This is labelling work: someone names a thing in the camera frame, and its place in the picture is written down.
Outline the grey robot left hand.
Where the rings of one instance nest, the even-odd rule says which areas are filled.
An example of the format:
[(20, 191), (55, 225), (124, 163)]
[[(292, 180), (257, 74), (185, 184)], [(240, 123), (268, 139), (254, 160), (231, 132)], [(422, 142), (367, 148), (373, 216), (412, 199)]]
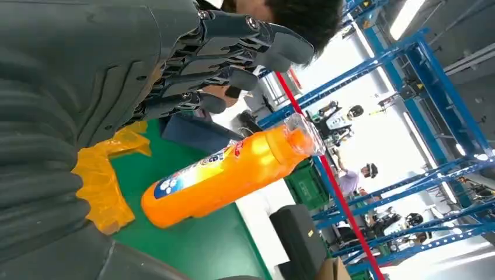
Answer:
[(193, 1), (1, 2), (1, 278), (183, 279), (87, 219), (78, 152), (134, 121), (250, 90), (245, 67), (286, 71), (313, 47)]

